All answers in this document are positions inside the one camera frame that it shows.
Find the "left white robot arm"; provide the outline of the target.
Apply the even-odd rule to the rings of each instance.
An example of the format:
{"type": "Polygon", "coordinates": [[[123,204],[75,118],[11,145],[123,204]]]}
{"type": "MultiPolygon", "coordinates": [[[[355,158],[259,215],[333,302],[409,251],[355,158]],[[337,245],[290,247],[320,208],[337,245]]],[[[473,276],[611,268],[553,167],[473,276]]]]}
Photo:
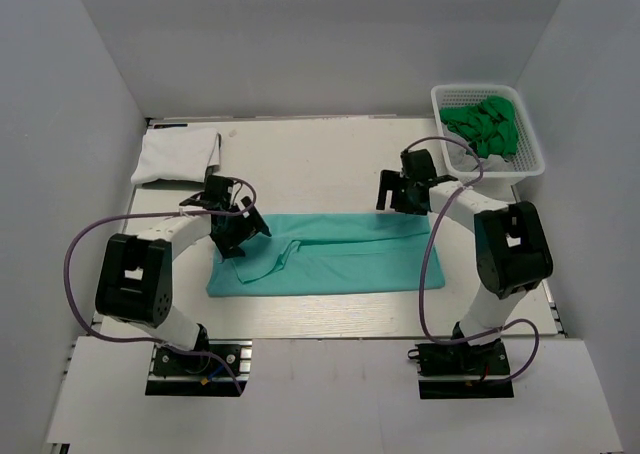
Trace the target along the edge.
{"type": "Polygon", "coordinates": [[[187,211],[137,234],[115,234],[106,246],[95,306],[99,314],[144,331],[177,348],[177,361],[199,373],[211,361],[205,328],[173,305],[173,261],[199,240],[210,238],[223,259],[246,256],[241,244],[271,232],[244,197],[180,203],[187,211]]]}

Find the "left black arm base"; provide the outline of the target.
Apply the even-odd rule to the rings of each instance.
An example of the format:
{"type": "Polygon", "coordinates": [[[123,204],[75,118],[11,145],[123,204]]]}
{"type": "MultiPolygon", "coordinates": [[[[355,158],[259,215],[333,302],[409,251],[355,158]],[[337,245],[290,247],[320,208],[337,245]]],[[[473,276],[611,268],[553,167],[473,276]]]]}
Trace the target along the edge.
{"type": "Polygon", "coordinates": [[[243,350],[248,345],[227,341],[214,341],[209,338],[203,325],[199,325],[193,352],[198,355],[179,354],[168,347],[156,350],[151,373],[158,377],[201,376],[215,378],[228,376],[225,363],[234,375],[239,375],[240,364],[244,360],[243,350]]]}

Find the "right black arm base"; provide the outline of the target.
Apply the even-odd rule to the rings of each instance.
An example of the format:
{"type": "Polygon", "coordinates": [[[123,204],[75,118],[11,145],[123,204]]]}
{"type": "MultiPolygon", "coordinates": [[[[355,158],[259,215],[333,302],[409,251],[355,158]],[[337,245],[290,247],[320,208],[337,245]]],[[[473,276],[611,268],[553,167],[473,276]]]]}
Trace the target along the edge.
{"type": "Polygon", "coordinates": [[[504,343],[500,338],[486,344],[416,344],[407,352],[418,366],[418,374],[436,380],[481,380],[511,373],[504,343]]]}

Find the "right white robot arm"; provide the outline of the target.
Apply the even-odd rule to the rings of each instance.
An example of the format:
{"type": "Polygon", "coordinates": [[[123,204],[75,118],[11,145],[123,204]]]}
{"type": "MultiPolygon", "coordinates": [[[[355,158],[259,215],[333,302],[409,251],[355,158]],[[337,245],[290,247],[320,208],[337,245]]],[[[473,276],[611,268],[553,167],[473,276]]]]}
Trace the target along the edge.
{"type": "Polygon", "coordinates": [[[452,346],[453,364],[472,373],[488,359],[485,344],[517,324],[508,318],[527,293],[550,277],[553,260],[536,207],[528,202],[506,203],[487,197],[451,176],[425,182],[400,172],[380,174],[378,210],[391,208],[414,215],[435,213],[419,278],[419,319],[426,338],[452,346]],[[424,288],[437,231],[444,218],[465,227],[474,236],[475,262],[480,286],[451,340],[431,335],[426,323],[424,288]]]}

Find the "teal t-shirt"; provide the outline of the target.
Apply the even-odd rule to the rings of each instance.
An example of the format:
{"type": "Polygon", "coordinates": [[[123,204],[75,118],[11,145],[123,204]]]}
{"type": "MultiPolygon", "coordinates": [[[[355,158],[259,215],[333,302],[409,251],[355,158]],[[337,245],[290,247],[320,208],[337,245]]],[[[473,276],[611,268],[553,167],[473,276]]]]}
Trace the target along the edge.
{"type": "Polygon", "coordinates": [[[369,294],[444,287],[436,254],[423,258],[431,225],[398,213],[269,214],[271,234],[243,243],[244,256],[216,253],[211,298],[369,294]]]}

